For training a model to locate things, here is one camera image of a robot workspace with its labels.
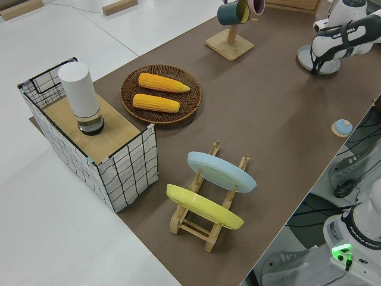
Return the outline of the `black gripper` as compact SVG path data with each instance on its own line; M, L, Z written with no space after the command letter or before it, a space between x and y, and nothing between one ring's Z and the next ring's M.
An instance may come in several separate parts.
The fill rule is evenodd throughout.
M315 54L313 51L313 44L310 45L310 57L311 57L311 74L320 74L320 70L324 65L324 61L322 61L320 58L314 58Z

